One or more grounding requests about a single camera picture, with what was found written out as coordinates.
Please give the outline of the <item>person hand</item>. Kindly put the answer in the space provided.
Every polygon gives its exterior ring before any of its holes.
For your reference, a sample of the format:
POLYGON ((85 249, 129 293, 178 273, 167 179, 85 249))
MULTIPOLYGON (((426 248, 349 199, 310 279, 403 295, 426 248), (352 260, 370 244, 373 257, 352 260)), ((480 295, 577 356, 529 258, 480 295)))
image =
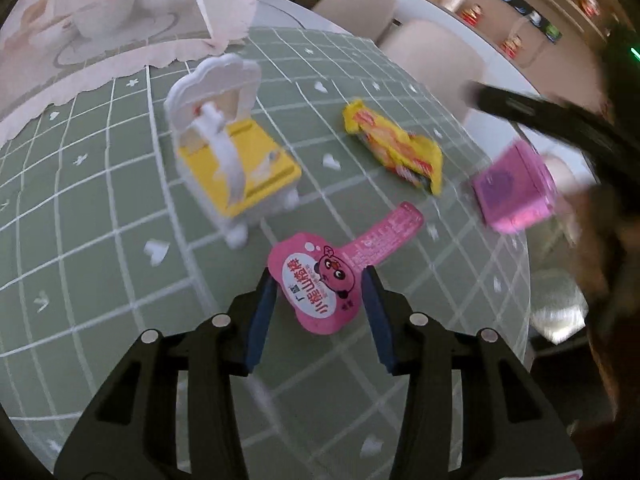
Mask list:
POLYGON ((603 325, 639 311, 639 216, 612 186, 597 184, 570 196, 579 228, 575 278, 589 312, 603 325))

